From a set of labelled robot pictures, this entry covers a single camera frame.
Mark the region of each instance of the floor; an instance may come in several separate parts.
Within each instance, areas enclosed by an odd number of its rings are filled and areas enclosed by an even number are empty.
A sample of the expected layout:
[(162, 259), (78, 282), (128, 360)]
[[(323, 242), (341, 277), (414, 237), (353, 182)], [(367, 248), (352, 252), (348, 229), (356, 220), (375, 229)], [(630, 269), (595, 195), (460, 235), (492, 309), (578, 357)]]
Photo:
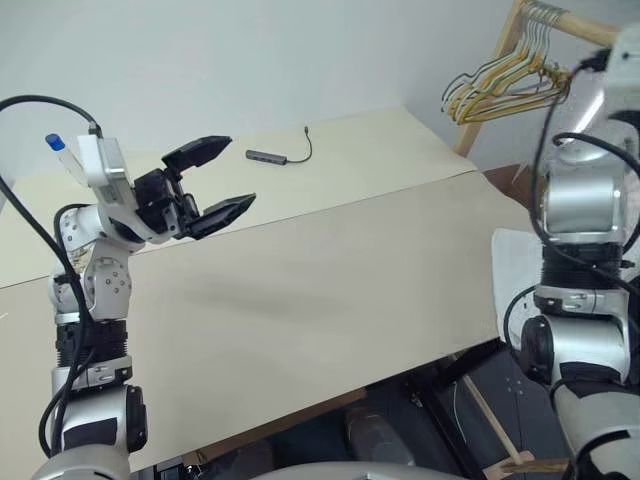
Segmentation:
[[(418, 370), (421, 376), (436, 373), (434, 365)], [(501, 352), (477, 369), (472, 378), (507, 431), (516, 447), (530, 450), (536, 458), (568, 456), (557, 418), (549, 405), (546, 392), (526, 379), (506, 352)], [(411, 450), (416, 465), (460, 475), (454, 459), (437, 433), (429, 415), (410, 401), (403, 388), (402, 376), (368, 387), (367, 398), (355, 405), (365, 405), (383, 415)], [(463, 384), (438, 393), (450, 418), (457, 418), (459, 430), (482, 468), (492, 465), (507, 454), (488, 422)], [(257, 448), (249, 467), (232, 468), (242, 454), (233, 452), (219, 459), (198, 480), (246, 480), (263, 468), (264, 447), (271, 453), (276, 468), (311, 462), (351, 461), (345, 432), (345, 411), (334, 410), (282, 433), (267, 438)], [(561, 474), (524, 474), (514, 479), (556, 480)]]

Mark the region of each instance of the wooden rack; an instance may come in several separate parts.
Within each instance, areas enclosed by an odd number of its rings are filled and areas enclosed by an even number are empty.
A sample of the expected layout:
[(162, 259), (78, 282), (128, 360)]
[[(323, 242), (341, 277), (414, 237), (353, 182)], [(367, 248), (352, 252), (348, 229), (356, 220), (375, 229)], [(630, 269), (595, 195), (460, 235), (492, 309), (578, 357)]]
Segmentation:
[[(523, 16), (522, 6), (529, 1), (514, 0), (492, 58), (506, 55), (515, 48), (522, 34), (520, 29), (522, 23), (520, 20)], [(589, 20), (571, 12), (564, 12), (553, 25), (553, 28), (605, 47), (613, 46), (619, 32), (619, 29), (613, 25)], [(462, 126), (459, 129), (458, 142), (453, 151), (463, 157), (469, 155), (481, 128), (482, 122), (469, 123)]]

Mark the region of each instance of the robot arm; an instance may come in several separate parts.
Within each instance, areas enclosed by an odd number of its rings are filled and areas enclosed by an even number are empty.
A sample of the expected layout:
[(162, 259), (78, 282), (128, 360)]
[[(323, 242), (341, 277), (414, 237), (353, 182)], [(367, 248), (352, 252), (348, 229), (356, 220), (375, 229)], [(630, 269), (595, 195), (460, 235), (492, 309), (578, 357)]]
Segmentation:
[[(53, 452), (35, 479), (94, 478), (96, 473), (114, 480), (128, 476), (128, 454), (141, 449), (147, 439), (142, 390), (126, 383), (133, 372), (126, 350), (132, 290), (128, 260), (146, 242), (200, 239), (249, 208), (254, 194), (225, 200), (200, 215), (193, 197), (180, 185), (183, 170), (212, 160), (230, 141), (206, 137), (191, 142), (163, 158), (165, 170), (149, 172), (132, 186), (115, 139), (79, 137), (87, 184), (98, 203), (66, 209), (60, 216), (59, 237), (91, 316), (81, 345), (82, 361), (90, 354), (91, 361), (72, 383), (59, 432), (60, 453)], [(53, 395), (69, 378), (81, 328), (76, 296), (69, 283), (60, 280), (64, 274), (59, 265), (49, 279), (59, 357), (52, 372)]]
[[(639, 45), (640, 25), (619, 35), (607, 65), (607, 120), (588, 132), (626, 152), (635, 174)], [(632, 288), (618, 280), (623, 250), (633, 243), (625, 231), (625, 177), (632, 173), (611, 150), (578, 139), (560, 145), (549, 164), (541, 217), (551, 245), (543, 246), (534, 295), (541, 315), (524, 324), (519, 354), (525, 374), (551, 387), (579, 479), (640, 478), (640, 398), (628, 385)]]

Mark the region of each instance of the beige table surface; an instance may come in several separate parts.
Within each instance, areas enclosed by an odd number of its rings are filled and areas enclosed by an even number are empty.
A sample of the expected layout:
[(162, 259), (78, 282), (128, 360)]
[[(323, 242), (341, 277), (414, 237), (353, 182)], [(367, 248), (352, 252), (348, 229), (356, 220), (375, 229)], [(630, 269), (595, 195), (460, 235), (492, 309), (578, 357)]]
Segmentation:
[[(245, 158), (247, 149), (304, 158), (308, 145), (302, 125), (243, 135), (213, 162), (187, 170), (182, 182), (185, 191), (194, 194), (201, 211), (224, 198), (255, 192), (257, 200), (224, 230), (229, 232), (475, 170), (471, 162), (453, 153), (403, 107), (309, 125), (313, 140), (309, 162), (281, 167)], [(103, 129), (108, 136), (109, 126), (103, 125)], [(131, 179), (162, 167), (160, 158), (167, 153), (128, 152), (126, 145), (123, 151)], [(51, 162), (57, 162), (50, 155)], [(64, 171), (19, 179), (14, 190), (46, 228), (51, 227), (53, 215), (63, 205), (96, 201), (91, 190), (75, 183)], [(0, 232), (0, 287), (51, 272), (53, 255), (10, 205), (0, 211)]]
[[(497, 335), (490, 240), (525, 211), (469, 172), (131, 261), (139, 469)], [(0, 462), (26, 478), (50, 395), (46, 280), (0, 289)]]

